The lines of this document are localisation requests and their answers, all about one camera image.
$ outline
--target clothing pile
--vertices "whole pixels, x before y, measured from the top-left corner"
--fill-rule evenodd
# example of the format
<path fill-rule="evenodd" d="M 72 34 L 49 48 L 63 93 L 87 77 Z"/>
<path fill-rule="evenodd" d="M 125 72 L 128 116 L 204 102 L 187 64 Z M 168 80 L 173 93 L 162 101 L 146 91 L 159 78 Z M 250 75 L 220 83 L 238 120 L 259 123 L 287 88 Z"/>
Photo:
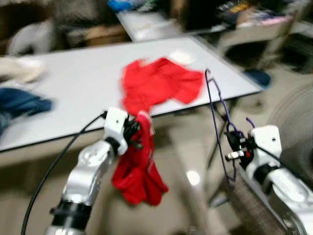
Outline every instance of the clothing pile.
<path fill-rule="evenodd" d="M 167 58 L 147 65 L 137 60 L 125 68 L 122 103 L 134 116 L 140 110 L 149 112 L 153 105 L 171 98 L 188 104 L 198 97 L 202 84 L 202 72 L 188 70 Z"/>

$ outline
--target red cloth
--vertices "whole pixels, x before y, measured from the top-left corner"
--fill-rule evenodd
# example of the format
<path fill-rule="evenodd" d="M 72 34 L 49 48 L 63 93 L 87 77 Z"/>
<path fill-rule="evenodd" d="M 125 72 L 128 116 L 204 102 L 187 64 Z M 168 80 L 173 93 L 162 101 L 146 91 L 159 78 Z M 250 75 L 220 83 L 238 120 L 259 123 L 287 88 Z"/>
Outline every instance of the red cloth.
<path fill-rule="evenodd" d="M 146 201 L 150 205 L 158 205 L 162 194 L 167 192 L 168 188 L 152 159 L 154 152 L 152 121 L 144 111 L 138 113 L 136 121 L 140 123 L 140 130 L 133 140 L 141 139 L 143 149 L 138 150 L 129 146 L 127 152 L 120 158 L 112 183 L 131 204 Z"/>
<path fill-rule="evenodd" d="M 202 83 L 203 73 L 188 70 L 166 58 L 148 65 L 137 60 L 125 68 L 123 105 L 136 116 L 140 110 L 149 112 L 152 105 L 171 98 L 187 104 L 198 97 Z"/>

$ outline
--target wire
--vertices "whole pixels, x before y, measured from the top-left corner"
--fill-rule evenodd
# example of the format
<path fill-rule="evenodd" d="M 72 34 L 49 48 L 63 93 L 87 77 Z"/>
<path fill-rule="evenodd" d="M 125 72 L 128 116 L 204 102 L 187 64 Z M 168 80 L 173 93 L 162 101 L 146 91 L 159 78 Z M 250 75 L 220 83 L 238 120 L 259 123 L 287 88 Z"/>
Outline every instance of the wire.
<path fill-rule="evenodd" d="M 215 81 L 214 78 L 210 78 L 208 79 L 207 78 L 207 73 L 210 72 L 210 70 L 206 69 L 205 70 L 205 80 L 206 80 L 206 86 L 207 86 L 207 91 L 208 91 L 208 94 L 209 94 L 209 99 L 210 99 L 210 107 L 211 107 L 211 111 L 212 111 L 212 116 L 213 116 L 213 122 L 214 122 L 214 129 L 215 129 L 215 134 L 216 134 L 216 140 L 217 140 L 217 143 L 218 143 L 218 146 L 219 146 L 219 151 L 220 151 L 220 156 L 221 156 L 221 160 L 222 160 L 222 164 L 223 164 L 223 169 L 224 169 L 224 174 L 226 176 L 226 182 L 227 182 L 227 185 L 229 186 L 229 188 L 233 188 L 232 185 L 230 184 L 230 181 L 232 182 L 235 182 L 236 181 L 236 175 L 237 175 L 237 168 L 235 166 L 235 161 L 233 160 L 233 168 L 234 168 L 234 174 L 233 174 L 233 177 L 230 177 L 228 174 L 227 174 L 227 170 L 226 170 L 226 165 L 225 165 L 225 162 L 224 162 L 224 158 L 223 158 L 223 152 L 222 152 L 222 147 L 221 147 L 221 141 L 220 141 L 220 136 L 219 136 L 219 132 L 217 130 L 217 125 L 216 125 L 216 119 L 215 119 L 215 114 L 214 114 L 214 108 L 213 108 L 213 102 L 212 102 L 212 97 L 211 97 L 211 91 L 210 91 L 210 87 L 209 87 L 209 82 L 210 81 L 213 81 L 217 90 L 218 90 L 218 93 L 219 93 L 219 97 L 220 97 L 220 101 L 221 103 L 223 104 L 224 108 L 225 108 L 225 112 L 226 112 L 226 117 L 227 117 L 227 122 L 228 124 L 231 124 L 234 128 L 234 130 L 237 132 L 237 128 L 235 127 L 235 125 L 233 123 L 231 123 L 230 121 L 230 115 L 229 115 L 229 112 L 227 110 L 227 106 L 226 106 L 226 103 L 225 101 L 223 100 L 222 98 L 222 95 L 221 95 L 221 90 L 217 84 L 217 82 Z"/>
<path fill-rule="evenodd" d="M 106 116 L 106 112 L 103 112 L 102 114 L 100 114 L 99 116 L 95 117 L 92 121 L 90 121 L 80 132 L 76 133 L 75 136 L 72 138 L 72 140 L 67 144 L 67 146 L 62 150 L 62 152 L 60 153 L 59 156 L 56 157 L 56 159 L 53 161 L 53 163 L 51 164 L 51 166 L 49 167 L 49 169 L 46 171 L 45 175 L 43 176 L 43 178 L 41 179 L 41 181 L 39 182 L 33 196 L 30 199 L 30 202 L 28 204 L 24 219 L 23 219 L 23 224 L 22 224 L 22 229 L 21 229 L 21 235 L 25 235 L 26 234 L 26 228 L 27 228 L 27 223 L 28 223 L 28 219 L 31 213 L 31 210 L 35 204 L 35 201 L 37 199 L 37 196 L 40 192 L 40 190 L 42 189 L 45 181 L 47 180 L 49 174 L 51 173 L 51 171 L 53 170 L 53 168 L 55 167 L 55 165 L 58 163 L 58 161 L 65 155 L 65 153 L 68 151 L 68 149 L 71 147 L 71 145 L 74 143 L 74 141 L 82 134 L 86 131 L 86 129 L 92 125 L 95 121 L 97 121 L 99 118 L 101 117 L 105 117 Z"/>
<path fill-rule="evenodd" d="M 255 124 L 254 124 L 254 122 L 250 118 L 246 117 L 246 120 L 248 122 L 250 122 L 250 124 L 252 125 L 253 128 L 255 128 Z"/>
<path fill-rule="evenodd" d="M 272 154 L 271 152 L 267 151 L 266 149 L 258 146 L 256 143 L 254 143 L 253 146 L 258 148 L 258 149 L 260 149 L 261 151 L 265 152 L 266 154 L 270 155 L 275 160 L 277 160 L 283 167 L 285 167 L 287 170 L 289 170 L 296 178 L 298 178 L 301 181 L 303 181 L 303 183 L 305 183 L 311 190 L 313 190 L 312 181 L 309 180 L 307 177 L 302 176 L 297 171 L 295 171 L 288 163 L 286 163 L 282 159 L 276 157 L 274 154 Z"/>

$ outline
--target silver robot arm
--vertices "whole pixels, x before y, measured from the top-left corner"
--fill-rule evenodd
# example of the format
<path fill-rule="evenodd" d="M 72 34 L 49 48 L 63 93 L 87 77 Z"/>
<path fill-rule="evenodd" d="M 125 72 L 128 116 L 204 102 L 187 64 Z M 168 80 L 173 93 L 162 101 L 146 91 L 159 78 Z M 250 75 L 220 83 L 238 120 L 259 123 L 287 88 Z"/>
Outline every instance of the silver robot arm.
<path fill-rule="evenodd" d="M 109 108 L 102 140 L 83 149 L 63 189 L 61 201 L 51 209 L 54 215 L 46 235 L 85 235 L 92 206 L 98 195 L 101 178 L 117 155 L 127 151 L 139 124 L 129 121 L 126 112 Z"/>

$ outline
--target black cable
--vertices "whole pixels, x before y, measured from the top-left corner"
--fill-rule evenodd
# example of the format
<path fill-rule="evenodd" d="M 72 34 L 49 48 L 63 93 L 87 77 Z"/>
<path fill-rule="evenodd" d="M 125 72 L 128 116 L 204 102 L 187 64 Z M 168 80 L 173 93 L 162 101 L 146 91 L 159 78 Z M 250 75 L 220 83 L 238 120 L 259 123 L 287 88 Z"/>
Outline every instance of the black cable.
<path fill-rule="evenodd" d="M 287 170 L 289 170 L 296 178 L 298 178 L 301 181 L 303 181 L 313 191 L 312 182 L 308 178 L 302 176 L 300 173 L 298 173 L 297 171 L 293 170 L 293 168 L 288 163 L 286 163 L 284 160 L 276 157 L 274 154 L 272 154 L 271 152 L 268 152 L 266 149 L 258 146 L 256 143 L 254 143 L 254 146 L 256 148 L 260 149 L 261 151 L 265 152 L 266 154 L 270 155 L 275 160 L 277 160 L 283 167 L 285 167 Z"/>
<path fill-rule="evenodd" d="M 49 169 L 46 171 L 45 175 L 43 176 L 43 178 L 41 179 L 40 183 L 38 184 L 33 196 L 30 199 L 30 202 L 28 204 L 25 216 L 24 216 L 24 220 L 23 220 L 23 224 L 22 224 L 22 229 L 21 229 L 21 235 L 25 235 L 26 234 L 26 228 L 27 228 L 27 223 L 28 223 L 28 219 L 30 216 L 30 212 L 34 206 L 34 203 L 37 199 L 37 196 L 40 192 L 40 190 L 42 189 L 45 181 L 47 180 L 49 174 L 51 173 L 51 171 L 53 170 L 53 168 L 55 167 L 55 165 L 58 163 L 58 161 L 66 154 L 66 152 L 68 151 L 68 149 L 71 147 L 71 145 L 74 143 L 74 141 L 82 134 L 86 131 L 86 129 L 92 125 L 95 121 L 97 121 L 99 118 L 106 117 L 106 111 L 103 112 L 102 114 L 100 114 L 99 116 L 95 117 L 92 121 L 90 121 L 80 132 L 78 132 L 77 134 L 75 134 L 75 136 L 72 138 L 72 140 L 67 144 L 67 146 L 62 150 L 62 152 L 60 153 L 59 156 L 56 157 L 56 159 L 53 161 L 53 163 L 51 164 L 51 166 L 49 167 Z"/>

